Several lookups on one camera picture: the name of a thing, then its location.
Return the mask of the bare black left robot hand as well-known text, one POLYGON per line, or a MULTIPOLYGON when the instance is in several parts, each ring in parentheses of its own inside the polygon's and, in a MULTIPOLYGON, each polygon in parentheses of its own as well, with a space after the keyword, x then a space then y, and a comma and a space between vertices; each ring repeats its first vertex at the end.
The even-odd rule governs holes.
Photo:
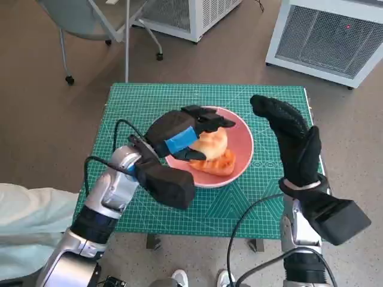
POLYGON ((203 132, 231 128, 235 122, 217 114, 216 109, 197 105, 171 110, 158 118, 147 130, 145 139, 159 158, 169 155, 178 160, 206 160, 206 155, 191 146, 203 132))

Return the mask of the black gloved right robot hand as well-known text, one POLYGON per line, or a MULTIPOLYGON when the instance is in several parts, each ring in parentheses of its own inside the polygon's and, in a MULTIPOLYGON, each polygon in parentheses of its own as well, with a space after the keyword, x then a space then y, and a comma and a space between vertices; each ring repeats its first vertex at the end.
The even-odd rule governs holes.
POLYGON ((287 102, 254 95, 250 104, 256 116, 268 120, 277 138, 284 179, 299 188, 317 183, 321 152, 319 128, 309 127, 300 111, 287 102))

